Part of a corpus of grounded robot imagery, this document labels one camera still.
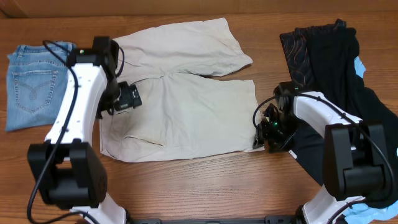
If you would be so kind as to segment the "beige khaki shorts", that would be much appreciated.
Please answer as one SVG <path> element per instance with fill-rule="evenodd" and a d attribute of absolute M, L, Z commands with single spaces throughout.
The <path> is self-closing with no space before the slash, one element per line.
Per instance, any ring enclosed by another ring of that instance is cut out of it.
<path fill-rule="evenodd" d="M 252 80 L 223 80 L 252 64 L 225 18 L 151 27 L 118 37 L 119 80 L 137 108 L 103 114 L 102 154 L 124 162 L 193 159 L 253 151 L 258 103 Z"/>

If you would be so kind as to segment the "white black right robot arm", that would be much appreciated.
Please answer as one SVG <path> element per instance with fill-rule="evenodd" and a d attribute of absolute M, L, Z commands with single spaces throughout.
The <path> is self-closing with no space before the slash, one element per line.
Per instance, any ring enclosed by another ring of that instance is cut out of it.
<path fill-rule="evenodd" d="M 352 205 L 393 203 L 396 181 L 381 123 L 364 121 L 323 93 L 301 90 L 292 82 L 278 84 L 273 99 L 277 103 L 267 107 L 260 123 L 253 123 L 253 148 L 268 145 L 271 152 L 284 152 L 299 121 L 306 122 L 323 138 L 323 185 L 295 215 L 266 216 L 265 223 L 334 223 Z"/>

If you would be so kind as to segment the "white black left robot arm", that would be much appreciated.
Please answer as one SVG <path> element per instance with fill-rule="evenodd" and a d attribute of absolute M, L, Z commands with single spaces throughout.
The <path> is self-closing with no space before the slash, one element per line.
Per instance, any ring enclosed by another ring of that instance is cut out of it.
<path fill-rule="evenodd" d="M 35 222 L 32 207 L 40 194 L 47 205 L 66 214 L 54 223 L 79 215 L 88 223 L 132 223 L 129 212 L 108 193 L 106 170 L 92 148 L 93 126 L 105 111 L 136 108 L 142 104 L 134 84 L 118 82 L 124 51 L 106 36 L 97 36 L 89 49 L 67 51 L 62 63 L 68 84 L 57 118 L 42 144 L 31 144 L 27 159 L 35 185 L 27 204 L 27 219 Z"/>

